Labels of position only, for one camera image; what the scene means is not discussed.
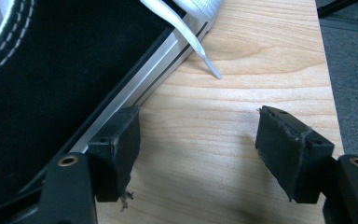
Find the white strap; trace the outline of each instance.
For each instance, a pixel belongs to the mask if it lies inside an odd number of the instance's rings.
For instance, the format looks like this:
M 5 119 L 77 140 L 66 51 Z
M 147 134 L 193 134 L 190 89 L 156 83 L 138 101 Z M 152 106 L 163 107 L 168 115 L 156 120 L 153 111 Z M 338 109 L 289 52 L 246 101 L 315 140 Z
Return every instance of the white strap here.
M 220 8 L 221 0 L 173 0 L 179 7 L 184 11 L 191 14 L 193 17 L 212 22 Z M 167 4 L 162 0 L 141 0 L 141 2 L 148 7 L 156 15 L 160 16 L 163 20 L 172 24 L 187 42 L 193 47 L 197 54 L 205 61 L 206 65 L 211 69 L 212 73 L 217 78 L 222 78 L 217 69 L 209 61 L 205 54 L 201 43 L 197 37 L 187 27 L 185 22 L 179 17 L 179 15 L 173 11 Z

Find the light wood surface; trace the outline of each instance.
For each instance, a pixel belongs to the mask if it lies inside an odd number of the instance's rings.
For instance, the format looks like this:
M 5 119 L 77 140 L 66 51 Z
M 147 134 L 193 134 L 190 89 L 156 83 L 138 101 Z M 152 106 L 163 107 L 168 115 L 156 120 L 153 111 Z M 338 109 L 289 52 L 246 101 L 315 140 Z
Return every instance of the light wood surface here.
M 270 105 L 342 154 L 314 0 L 225 0 L 202 44 L 223 79 L 193 53 L 143 104 L 134 200 L 99 203 L 100 223 L 324 223 L 323 196 L 289 203 L 255 149 Z

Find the black plastic bracket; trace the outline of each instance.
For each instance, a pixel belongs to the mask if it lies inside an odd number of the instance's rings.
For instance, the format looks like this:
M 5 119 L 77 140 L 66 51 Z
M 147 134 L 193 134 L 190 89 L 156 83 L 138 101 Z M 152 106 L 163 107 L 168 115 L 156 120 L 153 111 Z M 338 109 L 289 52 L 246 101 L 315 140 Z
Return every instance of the black plastic bracket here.
M 255 146 L 289 199 L 317 203 L 334 145 L 291 114 L 260 109 Z
M 358 156 L 331 157 L 334 145 L 289 113 L 263 106 L 256 148 L 289 199 L 326 196 L 326 224 L 358 223 Z
M 97 223 L 89 161 L 68 153 L 48 165 L 35 223 Z
M 121 109 L 89 141 L 87 155 L 95 171 L 98 202 L 116 202 L 130 196 L 126 187 L 141 143 L 138 117 L 138 106 Z
M 335 0 L 324 7 L 318 7 L 318 16 L 319 18 L 324 18 L 355 3 L 358 3 L 358 0 Z

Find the wooden desk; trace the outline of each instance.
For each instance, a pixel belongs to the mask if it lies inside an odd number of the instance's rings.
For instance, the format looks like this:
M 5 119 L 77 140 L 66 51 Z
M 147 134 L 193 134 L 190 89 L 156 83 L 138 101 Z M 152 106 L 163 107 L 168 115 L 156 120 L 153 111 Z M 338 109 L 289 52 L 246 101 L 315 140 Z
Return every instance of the wooden desk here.
M 286 110 L 336 145 L 337 114 L 314 0 L 226 0 L 202 41 L 222 80 L 192 54 L 143 104 L 129 208 L 101 223 L 324 223 L 289 203 L 258 158 L 257 109 Z

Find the white stitching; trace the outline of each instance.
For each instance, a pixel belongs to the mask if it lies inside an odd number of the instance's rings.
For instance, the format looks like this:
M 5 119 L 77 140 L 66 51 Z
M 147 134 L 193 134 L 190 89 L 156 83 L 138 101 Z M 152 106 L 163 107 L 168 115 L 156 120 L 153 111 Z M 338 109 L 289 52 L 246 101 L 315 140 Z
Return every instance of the white stitching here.
M 13 29 L 10 31 L 10 33 L 8 34 L 7 36 L 7 39 L 2 43 L 1 47 L 0 47 L 0 52 L 2 51 L 2 49 L 5 47 L 5 45 L 7 44 L 8 41 L 10 41 L 11 37 L 13 36 L 13 33 L 17 30 L 18 28 L 18 23 L 21 21 L 21 13 L 23 12 L 24 10 L 24 3 L 25 3 L 26 0 L 22 0 L 21 2 L 21 5 L 20 5 L 20 12 L 18 13 L 18 17 L 17 17 L 17 21 L 16 23 L 14 24 L 13 26 Z M 24 37 L 25 35 L 25 32 L 26 30 L 28 29 L 28 26 L 30 24 L 30 20 L 31 20 L 31 17 L 34 13 L 34 0 L 31 0 L 31 6 L 30 6 L 30 10 L 28 12 L 28 16 L 26 17 L 26 22 L 25 22 L 25 25 L 24 27 L 22 28 L 21 30 L 21 34 L 20 34 L 20 38 L 17 40 L 16 44 L 14 45 L 13 49 L 10 51 L 10 53 L 2 60 L 2 62 L 0 62 L 0 67 L 2 65 L 4 65 L 4 63 L 7 61 L 7 59 L 9 59 L 14 51 L 17 49 L 17 47 L 20 45 L 20 42 L 22 41 L 22 38 Z

